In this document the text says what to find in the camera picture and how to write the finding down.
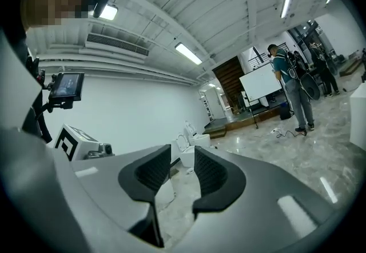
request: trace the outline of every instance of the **whiteboard frame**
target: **whiteboard frame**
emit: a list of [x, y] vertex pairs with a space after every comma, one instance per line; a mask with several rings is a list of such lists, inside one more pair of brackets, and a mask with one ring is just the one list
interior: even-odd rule
[[[249, 94], [248, 94], [248, 86], [250, 86], [250, 83], [244, 83], [243, 81], [242, 81], [242, 78], [245, 78], [245, 77], [248, 77], [249, 75], [255, 75], [254, 73], [255, 72], [257, 72], [259, 69], [262, 69], [263, 67], [268, 67], [268, 65], [270, 65], [271, 66], [271, 72], [272, 72], [272, 75], [273, 75], [273, 78], [274, 78], [274, 81], [276, 81], [276, 83], [278, 83], [279, 84], [279, 87], [278, 87], [278, 89], [277, 90], [271, 90], [269, 93], [266, 93], [265, 95], [263, 95], [263, 96], [261, 96], [261, 97], [250, 97], [249, 96]], [[269, 94], [272, 94], [272, 93], [274, 93], [275, 91], [279, 91], [279, 90], [281, 90], [281, 89], [283, 89], [283, 87], [282, 87], [282, 84], [277, 80], [277, 78], [276, 78], [276, 76], [274, 75], [274, 72], [272, 71], [274, 68], [273, 68], [273, 65], [272, 65], [272, 63], [267, 63], [267, 64], [265, 64], [265, 65], [262, 65], [261, 67], [258, 67], [257, 69], [254, 69], [253, 71], [251, 71], [251, 72], [249, 72], [249, 73], [247, 73], [247, 74], [245, 74], [245, 75], [243, 75], [242, 77], [240, 77], [239, 79], [240, 79], [240, 82], [241, 82], [241, 84], [242, 84], [242, 86], [243, 86], [243, 88], [244, 88], [244, 91], [245, 91], [245, 93], [246, 93], [246, 96], [247, 96], [247, 98], [248, 98], [248, 102], [249, 103], [251, 103], [251, 102], [253, 102], [253, 101], [255, 101], [255, 100], [258, 100], [258, 99], [260, 99], [260, 98], [263, 98], [263, 97], [265, 97], [266, 95], [269, 95]], [[253, 84], [253, 85], [256, 85], [256, 86], [258, 86], [258, 85], [260, 85], [260, 81], [258, 81], [257, 83], [255, 83], [255, 84]]]

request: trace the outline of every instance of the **shiny tiled floor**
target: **shiny tiled floor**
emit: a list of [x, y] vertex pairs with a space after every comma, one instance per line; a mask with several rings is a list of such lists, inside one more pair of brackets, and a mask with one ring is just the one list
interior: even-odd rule
[[[352, 77], [337, 79], [340, 90], [360, 80], [363, 67]], [[212, 140], [218, 149], [275, 164], [322, 195], [335, 207], [351, 202], [366, 171], [366, 152], [349, 142], [349, 96], [342, 92], [333, 98], [312, 102], [316, 129], [308, 136], [276, 138], [270, 132], [280, 128], [284, 134], [297, 127], [295, 117], [281, 121], [279, 117], [230, 131], [223, 138]], [[181, 163], [172, 184], [176, 198], [158, 210], [158, 218], [166, 248], [174, 246], [193, 225], [192, 203], [200, 197], [196, 175], [186, 174]]]

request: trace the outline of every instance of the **air conditioning vent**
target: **air conditioning vent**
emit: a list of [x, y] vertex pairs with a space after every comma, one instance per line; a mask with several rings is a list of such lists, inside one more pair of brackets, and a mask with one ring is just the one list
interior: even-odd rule
[[149, 56], [148, 49], [139, 47], [137, 45], [134, 45], [134, 44], [131, 44], [131, 43], [119, 40], [119, 39], [107, 37], [104, 35], [89, 33], [87, 35], [86, 43], [96, 43], [96, 44], [100, 44], [100, 45], [116, 47], [116, 48], [119, 48], [122, 50], [134, 52], [134, 53], [146, 56], [146, 57]]

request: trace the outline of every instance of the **black cable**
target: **black cable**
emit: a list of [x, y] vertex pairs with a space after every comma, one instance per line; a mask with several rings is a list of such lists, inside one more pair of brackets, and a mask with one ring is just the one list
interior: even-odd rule
[[295, 135], [294, 133], [292, 133], [291, 131], [289, 131], [289, 130], [287, 130], [287, 131], [286, 131], [285, 135], [281, 134], [281, 133], [280, 133], [279, 131], [277, 131], [277, 130], [276, 130], [275, 132], [277, 132], [277, 133], [278, 133], [278, 134], [276, 135], [276, 138], [280, 138], [280, 137], [282, 137], [282, 136], [283, 136], [283, 137], [286, 137], [286, 135], [287, 135], [287, 133], [288, 133], [288, 132], [290, 132], [290, 133], [292, 134], [292, 136], [293, 136], [293, 137], [297, 137], [297, 136], [299, 136], [299, 135], [306, 136], [306, 131], [305, 131], [305, 133], [299, 133], [299, 134], [296, 134], [296, 135]]

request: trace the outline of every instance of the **camera monitor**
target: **camera monitor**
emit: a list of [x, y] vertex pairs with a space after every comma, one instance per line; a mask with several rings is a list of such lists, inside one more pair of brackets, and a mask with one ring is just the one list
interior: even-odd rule
[[84, 73], [59, 73], [51, 89], [49, 101], [52, 103], [81, 101], [83, 81]]

